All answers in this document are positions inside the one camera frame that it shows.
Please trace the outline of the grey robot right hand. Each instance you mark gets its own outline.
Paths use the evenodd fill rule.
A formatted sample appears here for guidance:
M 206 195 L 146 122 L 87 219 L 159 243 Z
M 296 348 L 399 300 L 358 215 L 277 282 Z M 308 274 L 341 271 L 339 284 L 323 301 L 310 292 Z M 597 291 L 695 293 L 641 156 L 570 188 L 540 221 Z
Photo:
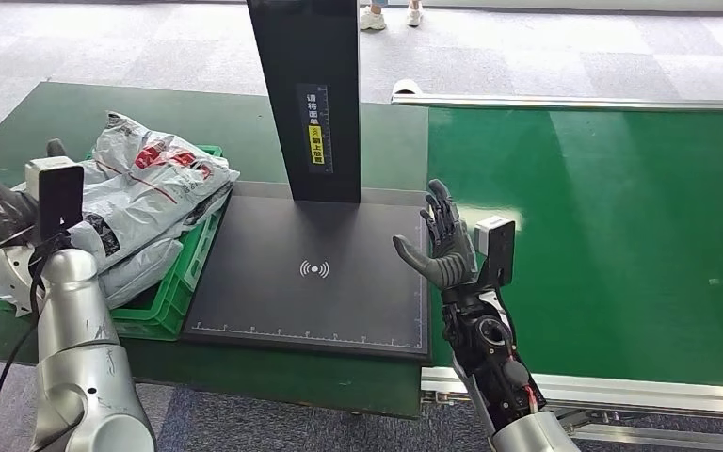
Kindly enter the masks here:
M 439 179 L 427 184 L 428 209 L 420 211 L 430 239 L 430 254 L 414 247 L 405 236 L 395 235 L 398 256 L 440 290 L 469 283 L 477 273 L 474 246 L 465 220 L 459 215 L 449 189 Z

